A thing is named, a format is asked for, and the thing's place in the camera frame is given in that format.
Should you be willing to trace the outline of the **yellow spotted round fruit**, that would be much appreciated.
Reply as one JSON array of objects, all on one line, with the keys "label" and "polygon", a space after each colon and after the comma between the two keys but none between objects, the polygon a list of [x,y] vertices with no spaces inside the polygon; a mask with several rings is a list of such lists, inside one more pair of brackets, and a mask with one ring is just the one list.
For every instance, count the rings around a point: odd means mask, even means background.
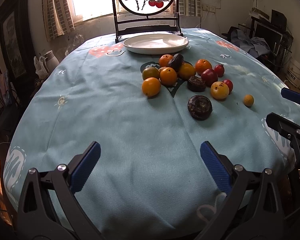
[{"label": "yellow spotted round fruit", "polygon": [[210,87],[210,94],[216,100],[224,100],[230,93],[229,87],[224,82],[214,82]]}]

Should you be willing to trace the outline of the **black metal rack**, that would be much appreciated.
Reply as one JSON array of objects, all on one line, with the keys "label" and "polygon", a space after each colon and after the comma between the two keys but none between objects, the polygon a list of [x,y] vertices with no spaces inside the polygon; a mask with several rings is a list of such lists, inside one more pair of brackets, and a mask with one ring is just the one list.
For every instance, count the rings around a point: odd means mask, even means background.
[{"label": "black metal rack", "polygon": [[248,22],[238,24],[238,27],[250,39],[262,38],[266,41],[270,52],[263,58],[270,68],[279,72],[288,63],[294,38],[283,13],[272,9],[267,14],[253,7],[249,11]]}]

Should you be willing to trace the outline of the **white oval plate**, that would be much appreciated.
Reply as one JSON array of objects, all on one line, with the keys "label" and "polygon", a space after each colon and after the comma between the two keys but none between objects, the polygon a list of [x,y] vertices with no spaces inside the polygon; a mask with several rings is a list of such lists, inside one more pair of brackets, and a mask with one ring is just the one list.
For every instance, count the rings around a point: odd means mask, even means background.
[{"label": "white oval plate", "polygon": [[164,55],[179,52],[189,44],[187,38],[174,34],[145,34],[123,41],[124,47],[142,55]]}]

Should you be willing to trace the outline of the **light blue patterned tablecloth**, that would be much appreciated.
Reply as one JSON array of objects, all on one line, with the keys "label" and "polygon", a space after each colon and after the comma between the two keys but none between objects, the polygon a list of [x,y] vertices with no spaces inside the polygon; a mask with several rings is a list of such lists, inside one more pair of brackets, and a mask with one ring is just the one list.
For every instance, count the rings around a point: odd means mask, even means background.
[{"label": "light blue patterned tablecloth", "polygon": [[[200,157],[204,141],[248,171],[293,166],[288,141],[266,124],[274,112],[300,125],[300,105],[281,96],[283,82],[209,31],[183,34],[184,59],[223,64],[234,85],[225,100],[211,101],[211,115],[190,115],[185,81],[152,99],[142,93],[142,68],[156,65],[157,56],[131,53],[114,35],[90,39],[53,71],[17,126],[3,175],[15,209],[30,168],[51,171],[93,141],[101,157],[76,198],[107,239],[172,238],[208,224],[225,194]],[[247,94],[251,107],[243,103]]]}]

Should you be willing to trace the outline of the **dark framed picture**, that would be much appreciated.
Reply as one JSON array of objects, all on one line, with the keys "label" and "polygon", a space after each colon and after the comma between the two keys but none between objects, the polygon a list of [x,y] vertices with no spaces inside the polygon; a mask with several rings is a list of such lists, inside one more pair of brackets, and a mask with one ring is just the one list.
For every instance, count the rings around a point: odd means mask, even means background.
[{"label": "dark framed picture", "polygon": [[28,0],[4,0],[0,6],[0,46],[16,86],[34,87],[36,55],[30,32]]}]

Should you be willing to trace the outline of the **dark red apple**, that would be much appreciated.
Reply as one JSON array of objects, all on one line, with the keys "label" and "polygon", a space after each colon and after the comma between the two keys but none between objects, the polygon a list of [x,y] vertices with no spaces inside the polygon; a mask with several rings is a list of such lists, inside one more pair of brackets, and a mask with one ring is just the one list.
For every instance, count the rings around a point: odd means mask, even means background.
[{"label": "dark red apple", "polygon": [[201,79],[205,82],[207,87],[218,81],[218,75],[213,69],[207,69],[201,74]]}]

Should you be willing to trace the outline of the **small red cherry tomato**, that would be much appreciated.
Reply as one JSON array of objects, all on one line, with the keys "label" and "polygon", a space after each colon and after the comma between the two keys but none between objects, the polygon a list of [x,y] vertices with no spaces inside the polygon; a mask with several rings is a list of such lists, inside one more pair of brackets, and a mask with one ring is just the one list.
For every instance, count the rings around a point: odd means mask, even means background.
[{"label": "small red cherry tomato", "polygon": [[217,64],[214,67],[214,71],[216,72],[218,77],[223,77],[225,69],[223,64]]}]

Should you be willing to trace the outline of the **white plastic bucket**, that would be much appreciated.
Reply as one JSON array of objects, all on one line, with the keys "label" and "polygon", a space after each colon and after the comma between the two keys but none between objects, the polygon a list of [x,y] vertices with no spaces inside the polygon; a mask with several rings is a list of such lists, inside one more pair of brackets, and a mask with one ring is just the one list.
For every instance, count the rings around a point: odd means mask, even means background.
[{"label": "white plastic bucket", "polygon": [[294,87],[300,88],[300,63],[292,57],[289,61],[286,77]]}]

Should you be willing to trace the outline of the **large orange mandarin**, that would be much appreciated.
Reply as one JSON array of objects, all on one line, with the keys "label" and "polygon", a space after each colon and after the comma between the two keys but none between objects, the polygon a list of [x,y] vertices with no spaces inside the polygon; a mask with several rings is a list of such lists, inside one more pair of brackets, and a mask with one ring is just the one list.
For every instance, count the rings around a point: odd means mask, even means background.
[{"label": "large orange mandarin", "polygon": [[212,68],[212,64],[206,60],[206,59],[199,59],[196,64],[194,65],[194,68],[198,75],[201,75],[204,71],[207,69]]}]

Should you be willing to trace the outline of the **large dark purple mangosteen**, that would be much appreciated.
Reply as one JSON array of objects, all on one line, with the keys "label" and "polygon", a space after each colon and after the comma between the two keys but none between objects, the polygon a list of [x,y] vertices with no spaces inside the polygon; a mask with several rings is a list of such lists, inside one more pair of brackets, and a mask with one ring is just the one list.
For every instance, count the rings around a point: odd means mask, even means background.
[{"label": "large dark purple mangosteen", "polygon": [[194,119],[204,121],[212,113],[212,103],[203,95],[195,95],[188,100],[187,109]]}]

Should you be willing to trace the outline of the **small yellow kumquat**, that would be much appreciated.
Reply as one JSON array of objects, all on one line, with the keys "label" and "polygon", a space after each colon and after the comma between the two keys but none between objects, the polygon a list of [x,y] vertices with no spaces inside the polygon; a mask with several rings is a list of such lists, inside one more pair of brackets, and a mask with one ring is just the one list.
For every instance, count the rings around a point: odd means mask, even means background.
[{"label": "small yellow kumquat", "polygon": [[246,107],[251,107],[254,104],[254,97],[250,94],[247,94],[243,98],[243,103]]}]

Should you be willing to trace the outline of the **round painted screen on stand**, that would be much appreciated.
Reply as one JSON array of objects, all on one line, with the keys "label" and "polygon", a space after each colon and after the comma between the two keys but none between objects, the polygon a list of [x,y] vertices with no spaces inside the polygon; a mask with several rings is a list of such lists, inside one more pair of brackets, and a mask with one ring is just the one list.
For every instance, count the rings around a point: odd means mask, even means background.
[{"label": "round painted screen on stand", "polygon": [[112,0],[115,42],[124,36],[168,32],[183,36],[179,0]]}]

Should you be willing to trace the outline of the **greenish yellow tangerine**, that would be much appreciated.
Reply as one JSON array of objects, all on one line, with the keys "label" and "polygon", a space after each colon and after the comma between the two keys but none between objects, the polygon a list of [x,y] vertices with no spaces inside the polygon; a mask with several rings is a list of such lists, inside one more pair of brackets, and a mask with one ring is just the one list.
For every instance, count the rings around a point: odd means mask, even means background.
[{"label": "greenish yellow tangerine", "polygon": [[148,79],[150,77],[153,77],[153,78],[156,78],[156,79],[160,78],[160,73],[159,73],[158,68],[147,67],[147,68],[145,68],[143,70],[143,72],[142,72],[142,79],[146,80],[146,79]]}]

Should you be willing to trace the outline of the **orange mandarin with stem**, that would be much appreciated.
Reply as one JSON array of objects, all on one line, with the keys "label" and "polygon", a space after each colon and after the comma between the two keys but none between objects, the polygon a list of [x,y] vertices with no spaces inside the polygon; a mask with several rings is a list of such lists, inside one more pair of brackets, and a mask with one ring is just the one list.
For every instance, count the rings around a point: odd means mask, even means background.
[{"label": "orange mandarin with stem", "polygon": [[159,66],[160,67],[167,67],[168,63],[171,59],[173,59],[173,56],[170,55],[170,54],[162,55],[161,58],[159,59]]}]

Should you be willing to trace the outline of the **left checked curtain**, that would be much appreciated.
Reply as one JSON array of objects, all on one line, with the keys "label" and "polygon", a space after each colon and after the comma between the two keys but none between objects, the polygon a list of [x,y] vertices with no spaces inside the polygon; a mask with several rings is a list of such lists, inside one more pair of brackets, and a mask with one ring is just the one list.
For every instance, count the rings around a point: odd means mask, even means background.
[{"label": "left checked curtain", "polygon": [[69,0],[42,0],[42,13],[47,41],[74,31]]}]

